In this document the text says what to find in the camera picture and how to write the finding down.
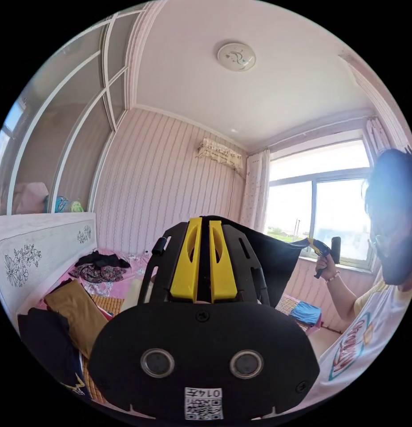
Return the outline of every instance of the bed headboard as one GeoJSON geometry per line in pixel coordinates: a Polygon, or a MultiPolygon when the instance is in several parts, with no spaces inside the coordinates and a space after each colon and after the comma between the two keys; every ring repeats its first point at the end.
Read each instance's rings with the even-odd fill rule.
{"type": "Polygon", "coordinates": [[[95,218],[91,212],[0,216],[0,300],[16,330],[17,313],[96,248],[95,218]]]}

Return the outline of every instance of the yellow bracket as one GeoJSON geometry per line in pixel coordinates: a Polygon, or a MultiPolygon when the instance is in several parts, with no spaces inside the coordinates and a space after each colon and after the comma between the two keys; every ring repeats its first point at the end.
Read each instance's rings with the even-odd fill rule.
{"type": "Polygon", "coordinates": [[[221,221],[209,222],[209,249],[212,302],[236,298],[237,287],[221,221]]]}
{"type": "Polygon", "coordinates": [[[314,239],[312,239],[311,237],[307,237],[307,240],[308,240],[308,243],[310,244],[310,247],[316,252],[316,254],[320,255],[321,254],[320,250],[316,246],[314,246],[314,243],[313,243],[314,239]]]}
{"type": "Polygon", "coordinates": [[[190,219],[179,255],[170,294],[174,298],[197,300],[198,266],[202,219],[190,219]]]}

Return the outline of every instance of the hair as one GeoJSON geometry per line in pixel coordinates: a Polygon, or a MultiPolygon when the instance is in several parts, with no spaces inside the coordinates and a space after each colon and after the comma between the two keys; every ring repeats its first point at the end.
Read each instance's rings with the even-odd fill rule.
{"type": "Polygon", "coordinates": [[[377,158],[365,192],[365,210],[397,206],[412,213],[412,150],[388,149],[377,158]]]}

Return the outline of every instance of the label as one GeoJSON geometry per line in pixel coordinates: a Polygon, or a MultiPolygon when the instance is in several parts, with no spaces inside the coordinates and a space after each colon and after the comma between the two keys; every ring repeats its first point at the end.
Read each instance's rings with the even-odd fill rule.
{"type": "Polygon", "coordinates": [[[185,387],[185,419],[223,419],[222,388],[185,387]]]}

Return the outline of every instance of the hand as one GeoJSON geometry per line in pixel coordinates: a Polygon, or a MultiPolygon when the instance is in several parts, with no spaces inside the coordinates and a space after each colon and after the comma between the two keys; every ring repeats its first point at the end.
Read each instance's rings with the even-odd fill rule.
{"type": "Polygon", "coordinates": [[[337,269],[334,263],[334,260],[332,259],[331,255],[329,254],[327,257],[319,257],[319,259],[316,262],[316,273],[318,270],[322,270],[322,276],[325,280],[329,280],[330,278],[334,277],[337,273],[337,269]]]}

